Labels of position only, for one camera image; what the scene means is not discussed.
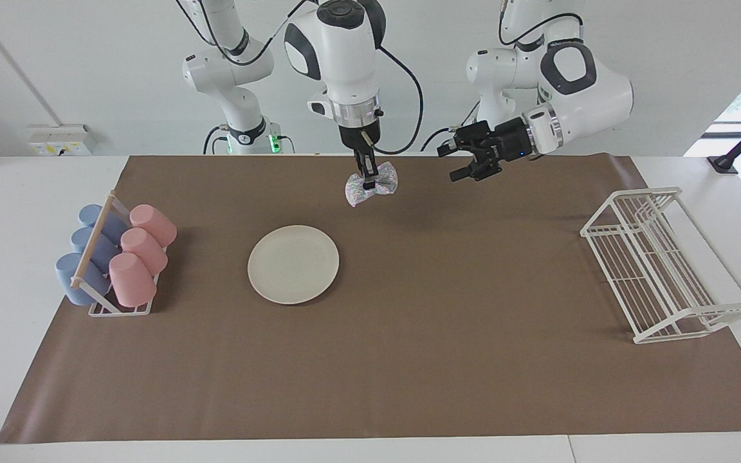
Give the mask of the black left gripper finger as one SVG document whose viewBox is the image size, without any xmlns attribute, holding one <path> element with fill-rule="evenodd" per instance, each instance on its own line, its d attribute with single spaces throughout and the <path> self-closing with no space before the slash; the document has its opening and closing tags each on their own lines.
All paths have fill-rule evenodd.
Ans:
<svg viewBox="0 0 741 463">
<path fill-rule="evenodd" d="M 476 154 L 467 167 L 450 172 L 450 181 L 462 181 L 462 179 L 468 177 L 474 179 L 474 181 L 482 181 L 490 176 L 497 175 L 502 171 L 499 161 L 499 156 Z"/>
<path fill-rule="evenodd" d="M 490 138 L 491 129 L 488 121 L 479 121 L 471 123 L 455 130 L 455 134 L 450 140 L 444 141 L 436 149 L 438 156 L 449 156 L 453 153 L 464 150 L 471 154 L 481 154 L 489 148 L 486 146 L 486 140 Z"/>
</svg>

